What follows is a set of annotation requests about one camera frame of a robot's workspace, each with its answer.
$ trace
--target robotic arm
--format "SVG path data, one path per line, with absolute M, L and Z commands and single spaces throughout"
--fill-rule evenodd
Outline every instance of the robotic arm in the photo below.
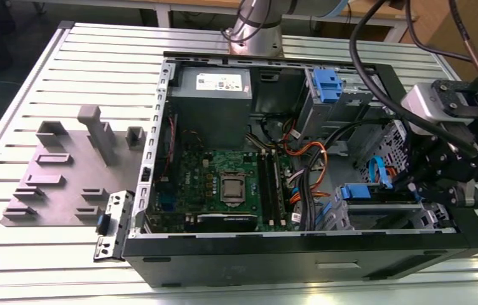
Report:
M 332 17 L 348 0 L 241 0 L 235 27 L 221 32 L 229 52 L 239 55 L 282 55 L 282 15 Z
M 478 150 L 478 78 L 419 83 L 400 101 L 402 106 L 441 126 Z M 414 188 L 423 198 L 458 207 L 478 208 L 478 154 L 467 157 L 447 142 L 410 125 L 408 164 L 398 175 L 396 188 Z

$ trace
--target slotted table surface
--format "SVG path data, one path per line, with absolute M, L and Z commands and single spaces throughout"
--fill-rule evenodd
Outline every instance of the slotted table surface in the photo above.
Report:
M 286 57 L 350 61 L 344 40 L 287 36 L 283 45 Z M 96 104 L 113 130 L 149 130 L 165 50 L 225 53 L 227 44 L 217 32 L 201 30 L 76 24 L 56 31 L 0 121 L 0 220 L 38 144 L 34 131 L 41 121 L 60 120 L 65 128 L 84 130 L 76 120 L 80 106 Z M 364 62 L 394 66 L 407 90 L 421 81 L 454 77 L 446 62 L 414 46 L 364 42 L 359 50 Z M 438 264 L 400 280 L 367 284 L 161 289 L 151 288 L 127 263 L 94 264 L 94 241 L 92 227 L 0 225 L 0 301 L 426 304 L 443 298 L 453 304 L 478 304 L 478 256 Z

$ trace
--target floor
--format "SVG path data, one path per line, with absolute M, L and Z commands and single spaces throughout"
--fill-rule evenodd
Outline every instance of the floor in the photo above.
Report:
M 46 4 L 45 9 L 46 13 L 37 15 L 32 3 L 24 1 L 12 1 L 10 3 L 16 31 L 4 36 L 4 41 L 13 57 L 13 64 L 0 72 L 0 81 L 12 83 L 0 83 L 0 119 L 60 21 L 73 20 L 97 24 L 143 25 L 143 15 L 145 25 L 156 25 L 155 14 L 149 10 L 141 12 L 128 8 L 65 4 Z M 232 26 L 235 20 L 229 16 L 175 12 L 172 22 L 173 27 L 179 28 L 217 30 Z M 310 35 L 306 21 L 286 20 L 282 28 L 284 34 Z

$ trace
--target power supply label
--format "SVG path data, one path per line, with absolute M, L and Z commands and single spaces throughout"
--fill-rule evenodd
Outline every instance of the power supply label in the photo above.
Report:
M 240 75 L 200 73 L 196 76 L 196 90 L 241 91 Z

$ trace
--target wooden cabinet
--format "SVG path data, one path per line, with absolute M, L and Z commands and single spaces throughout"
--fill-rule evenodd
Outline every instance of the wooden cabinet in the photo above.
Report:
M 478 0 L 458 0 L 458 9 L 469 35 L 478 50 Z M 467 54 L 454 21 L 449 12 L 446 0 L 411 0 L 412 10 L 418 20 L 414 23 L 416 35 L 425 44 L 441 50 Z M 408 33 L 404 34 L 402 43 L 412 43 Z M 471 64 L 447 58 L 454 70 L 463 80 L 473 80 L 478 73 Z

